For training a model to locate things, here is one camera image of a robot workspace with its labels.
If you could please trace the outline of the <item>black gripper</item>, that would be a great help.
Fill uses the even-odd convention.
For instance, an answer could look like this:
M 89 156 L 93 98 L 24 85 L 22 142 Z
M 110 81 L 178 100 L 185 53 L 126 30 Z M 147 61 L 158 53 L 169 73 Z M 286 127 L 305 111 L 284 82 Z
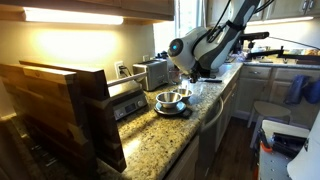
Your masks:
M 198 79 L 200 78 L 200 73 L 199 72 L 193 72 L 189 75 L 189 79 L 191 83 L 196 83 Z

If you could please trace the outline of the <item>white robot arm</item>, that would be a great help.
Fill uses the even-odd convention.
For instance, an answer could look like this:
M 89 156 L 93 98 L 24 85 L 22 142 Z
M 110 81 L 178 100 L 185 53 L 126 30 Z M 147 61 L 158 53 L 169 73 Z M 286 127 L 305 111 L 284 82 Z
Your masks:
M 196 27 L 184 37 L 172 40 L 168 56 L 189 76 L 191 83 L 196 83 L 200 77 L 208 77 L 211 70 L 225 62 L 251 17 L 273 1 L 259 5 L 260 0 L 236 0 L 232 16 L 224 24 L 216 24 L 210 29 Z

